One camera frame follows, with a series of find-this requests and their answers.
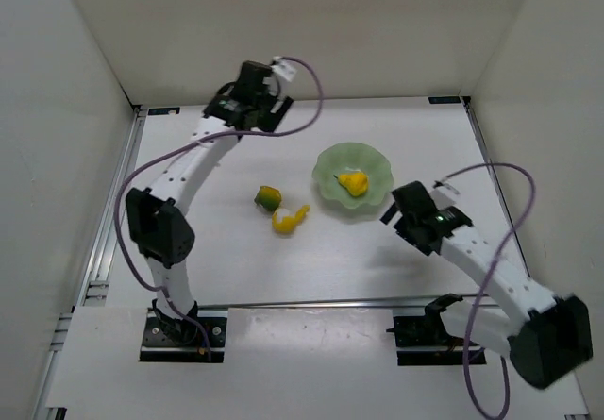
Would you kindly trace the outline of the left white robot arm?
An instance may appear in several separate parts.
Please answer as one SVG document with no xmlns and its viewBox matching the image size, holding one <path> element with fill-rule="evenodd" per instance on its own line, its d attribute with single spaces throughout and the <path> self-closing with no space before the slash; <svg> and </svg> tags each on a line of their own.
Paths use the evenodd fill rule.
<svg viewBox="0 0 604 420">
<path fill-rule="evenodd" d="M 197 343 L 203 337 L 195 324 L 197 304 L 186 269 L 195 241 L 186 219 L 193 198 L 241 132 L 276 131 L 294 102 L 282 90 L 294 76 L 294 67 L 284 59 L 244 62 L 238 78 L 221 87 L 204 108 L 192 134 L 192 149 L 175 157 L 150 186 L 132 188 L 126 195 L 130 239 L 160 288 L 153 311 L 160 330 L 177 344 Z"/>
</svg>

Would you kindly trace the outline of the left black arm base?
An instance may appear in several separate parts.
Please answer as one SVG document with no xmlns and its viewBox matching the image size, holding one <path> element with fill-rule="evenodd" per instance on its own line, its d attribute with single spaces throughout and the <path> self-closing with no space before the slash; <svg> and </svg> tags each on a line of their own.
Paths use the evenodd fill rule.
<svg viewBox="0 0 604 420">
<path fill-rule="evenodd" d="M 187 323 L 184 330 L 170 328 L 150 311 L 143 330 L 139 361 L 222 363 L 227 340 L 227 311 L 200 311 L 197 321 L 206 331 L 208 343 L 196 326 Z"/>
</svg>

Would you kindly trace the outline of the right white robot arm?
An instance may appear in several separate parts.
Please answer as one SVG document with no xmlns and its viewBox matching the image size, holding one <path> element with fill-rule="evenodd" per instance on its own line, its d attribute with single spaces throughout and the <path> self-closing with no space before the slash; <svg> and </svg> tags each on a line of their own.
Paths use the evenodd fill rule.
<svg viewBox="0 0 604 420">
<path fill-rule="evenodd" d="M 560 296 L 524 270 L 496 255 L 472 220 L 455 206 L 444 188 L 428 191 L 413 181 L 392 192 L 393 204 L 381 222 L 426 256 L 437 255 L 461 269 L 500 314 L 478 310 L 458 294 L 444 294 L 428 303 L 410 325 L 395 320 L 401 347 L 444 345 L 464 335 L 472 345 L 509 360 L 530 386 L 545 389 L 593 357 L 590 318 L 576 295 Z M 468 328 L 467 321 L 475 323 Z"/>
</svg>

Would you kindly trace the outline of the peeled yellow fake lemon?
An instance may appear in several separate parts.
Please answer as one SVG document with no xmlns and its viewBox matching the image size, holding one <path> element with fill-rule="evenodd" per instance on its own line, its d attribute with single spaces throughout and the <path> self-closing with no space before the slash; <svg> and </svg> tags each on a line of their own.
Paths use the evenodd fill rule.
<svg viewBox="0 0 604 420">
<path fill-rule="evenodd" d="M 310 211 L 309 205 L 303 205 L 295 212 L 285 208 L 277 208 L 272 215 L 272 228 L 278 234 L 289 235 L 306 219 Z"/>
</svg>

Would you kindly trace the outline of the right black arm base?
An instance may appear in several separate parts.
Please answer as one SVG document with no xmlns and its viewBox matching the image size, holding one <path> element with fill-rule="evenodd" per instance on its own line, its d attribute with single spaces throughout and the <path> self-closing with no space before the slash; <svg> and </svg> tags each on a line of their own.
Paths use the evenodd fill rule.
<svg viewBox="0 0 604 420">
<path fill-rule="evenodd" d="M 399 367 L 462 366 L 463 339 L 433 328 L 424 316 L 395 316 L 386 332 L 394 337 Z"/>
</svg>

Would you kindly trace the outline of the green yellow fake mango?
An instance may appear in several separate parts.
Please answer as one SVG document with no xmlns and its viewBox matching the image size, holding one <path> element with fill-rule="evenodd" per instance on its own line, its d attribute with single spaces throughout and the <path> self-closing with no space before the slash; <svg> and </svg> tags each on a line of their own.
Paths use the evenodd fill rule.
<svg viewBox="0 0 604 420">
<path fill-rule="evenodd" d="M 257 206 L 262 207 L 266 211 L 274 212 L 282 202 L 282 196 L 278 189 L 270 186 L 260 186 L 254 198 Z"/>
</svg>

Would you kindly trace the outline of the yellow fake pear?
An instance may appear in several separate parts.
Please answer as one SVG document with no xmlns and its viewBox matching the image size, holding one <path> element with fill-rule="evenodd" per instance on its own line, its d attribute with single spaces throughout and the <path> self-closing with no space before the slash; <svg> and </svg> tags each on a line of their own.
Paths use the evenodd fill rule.
<svg viewBox="0 0 604 420">
<path fill-rule="evenodd" d="M 369 189 L 369 177 L 362 171 L 340 173 L 333 176 L 352 197 L 360 197 Z"/>
</svg>

